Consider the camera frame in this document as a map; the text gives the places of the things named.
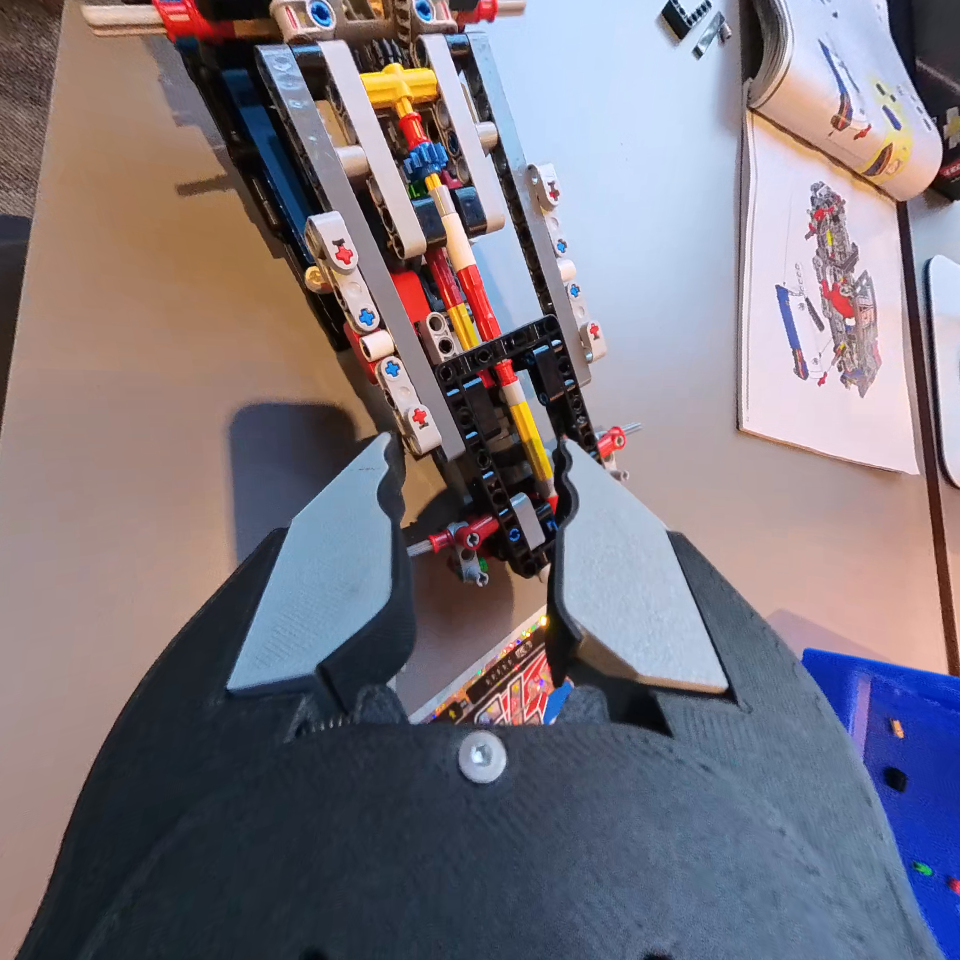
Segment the black toy set box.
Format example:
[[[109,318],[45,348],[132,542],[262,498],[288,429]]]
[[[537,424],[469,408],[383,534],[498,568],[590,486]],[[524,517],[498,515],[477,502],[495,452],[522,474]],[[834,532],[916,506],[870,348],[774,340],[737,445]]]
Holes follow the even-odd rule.
[[[917,90],[942,139],[932,187],[959,200],[959,2],[913,1]]]

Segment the holographic sticker sheet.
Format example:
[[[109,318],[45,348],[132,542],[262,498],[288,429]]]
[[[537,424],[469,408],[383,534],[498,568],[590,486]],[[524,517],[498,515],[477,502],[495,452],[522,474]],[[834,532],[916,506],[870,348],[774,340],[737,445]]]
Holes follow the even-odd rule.
[[[409,715],[412,724],[551,725],[573,689],[553,682],[542,606]]]

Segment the open instruction booklet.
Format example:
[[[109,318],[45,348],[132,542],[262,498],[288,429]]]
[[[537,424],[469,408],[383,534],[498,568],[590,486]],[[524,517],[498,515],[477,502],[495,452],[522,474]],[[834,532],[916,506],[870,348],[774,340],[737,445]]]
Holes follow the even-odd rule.
[[[738,428],[918,474],[898,204],[943,159],[886,2],[754,2],[744,84]]]

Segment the blue plastic bin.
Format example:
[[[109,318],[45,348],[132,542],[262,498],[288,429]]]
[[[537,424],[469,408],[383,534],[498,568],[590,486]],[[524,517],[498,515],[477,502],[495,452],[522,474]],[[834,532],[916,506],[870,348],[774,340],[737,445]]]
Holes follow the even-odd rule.
[[[959,957],[959,678],[806,649],[878,793],[920,913]]]

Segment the grey desk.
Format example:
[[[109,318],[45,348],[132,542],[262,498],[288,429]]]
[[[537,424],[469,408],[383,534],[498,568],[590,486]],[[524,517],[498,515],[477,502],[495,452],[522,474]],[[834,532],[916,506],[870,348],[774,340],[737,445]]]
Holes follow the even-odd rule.
[[[529,2],[489,43],[608,354],[629,488],[792,650],[949,673],[925,473],[743,434],[742,82],[751,2],[702,57],[663,2]],[[2,433],[2,958],[163,649],[390,416],[266,243],[161,39],[61,21]]]

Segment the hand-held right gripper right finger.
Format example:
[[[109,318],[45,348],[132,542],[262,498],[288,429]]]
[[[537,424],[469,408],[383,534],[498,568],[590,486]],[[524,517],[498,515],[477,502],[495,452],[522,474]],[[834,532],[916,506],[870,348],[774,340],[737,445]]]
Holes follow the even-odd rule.
[[[730,682],[666,524],[569,438],[555,450],[558,526],[546,653],[646,686],[724,696]]]

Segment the toy brick car chassis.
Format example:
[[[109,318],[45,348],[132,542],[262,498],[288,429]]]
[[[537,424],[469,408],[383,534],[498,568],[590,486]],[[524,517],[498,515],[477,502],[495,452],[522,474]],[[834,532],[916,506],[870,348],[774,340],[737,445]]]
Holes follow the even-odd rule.
[[[490,559],[546,580],[558,494],[547,440],[622,481],[636,425],[583,395],[607,343],[529,164],[486,34],[526,2],[153,1],[84,5],[99,37],[165,37],[335,349],[406,450],[462,498],[408,548],[482,587]]]

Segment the pile of loose toy bricks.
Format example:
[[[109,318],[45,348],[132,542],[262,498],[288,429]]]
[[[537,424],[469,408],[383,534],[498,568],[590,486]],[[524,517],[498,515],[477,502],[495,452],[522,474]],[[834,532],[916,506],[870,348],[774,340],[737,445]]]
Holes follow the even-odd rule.
[[[696,35],[692,56],[698,61],[714,45],[722,46],[734,35],[724,12],[713,1],[665,1],[659,18],[676,42]]]

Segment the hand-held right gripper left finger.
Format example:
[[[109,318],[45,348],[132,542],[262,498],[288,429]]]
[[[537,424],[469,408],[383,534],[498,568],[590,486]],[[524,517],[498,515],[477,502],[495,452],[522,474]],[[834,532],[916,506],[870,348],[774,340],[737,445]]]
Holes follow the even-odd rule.
[[[318,693],[351,712],[402,671],[417,632],[404,476],[399,438],[379,434],[295,515],[228,693]]]

